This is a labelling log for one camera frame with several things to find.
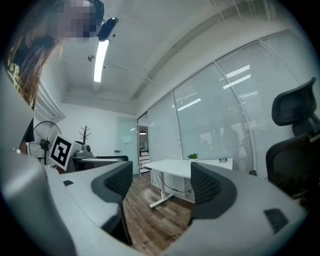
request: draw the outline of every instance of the potted plant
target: potted plant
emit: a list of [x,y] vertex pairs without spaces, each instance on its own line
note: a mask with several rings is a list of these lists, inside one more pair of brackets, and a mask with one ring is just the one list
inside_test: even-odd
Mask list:
[[198,154],[196,154],[196,153],[188,155],[187,158],[189,158],[191,160],[191,162],[198,162],[199,161]]

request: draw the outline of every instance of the chair headrest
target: chair headrest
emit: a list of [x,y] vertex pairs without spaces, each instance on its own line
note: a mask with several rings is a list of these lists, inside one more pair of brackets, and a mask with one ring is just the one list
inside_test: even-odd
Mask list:
[[272,104],[272,120],[278,126],[287,126],[299,123],[311,116],[316,108],[316,99],[313,93],[313,77],[305,84],[279,94]]

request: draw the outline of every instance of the small plant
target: small plant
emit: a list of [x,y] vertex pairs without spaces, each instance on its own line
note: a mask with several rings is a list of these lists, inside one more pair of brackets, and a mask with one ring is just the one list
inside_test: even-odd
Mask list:
[[190,155],[187,156],[187,158],[189,158],[189,159],[197,159],[198,158],[198,154],[196,154],[196,153],[190,154]]

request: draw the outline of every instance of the window blind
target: window blind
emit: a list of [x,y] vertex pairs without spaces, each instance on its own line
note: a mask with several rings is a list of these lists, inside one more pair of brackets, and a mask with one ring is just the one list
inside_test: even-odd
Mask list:
[[294,74],[299,85],[315,77],[313,93],[316,100],[315,114],[320,117],[320,63],[313,46],[291,31],[284,31],[262,39]]
[[271,117],[277,95],[298,86],[279,58],[261,42],[253,42],[217,60],[238,94],[252,129],[256,172],[266,178],[266,153],[274,144],[293,137],[290,126],[277,126]]
[[243,111],[228,82],[210,65],[173,90],[183,159],[233,158],[233,170],[249,172],[253,157]]
[[[181,159],[181,146],[178,131],[178,123],[174,100],[171,92],[161,99],[158,103],[148,110],[149,123],[149,149],[151,162],[164,159]],[[152,184],[159,187],[162,181],[159,177],[156,179],[156,173],[151,171]],[[179,191],[184,191],[185,184],[182,177],[164,174],[165,183]],[[166,192],[174,192],[169,188],[165,188]],[[184,193],[174,192],[184,197]]]

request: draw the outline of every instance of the person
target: person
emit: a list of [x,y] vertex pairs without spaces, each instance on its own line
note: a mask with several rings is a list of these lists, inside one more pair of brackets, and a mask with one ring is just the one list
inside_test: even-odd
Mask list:
[[[99,0],[40,0],[29,10],[10,41],[3,64],[15,90],[33,111],[41,72],[50,55],[62,40],[96,36],[103,17],[104,4]],[[19,147],[25,154],[26,143],[35,140],[33,129],[32,118]]]

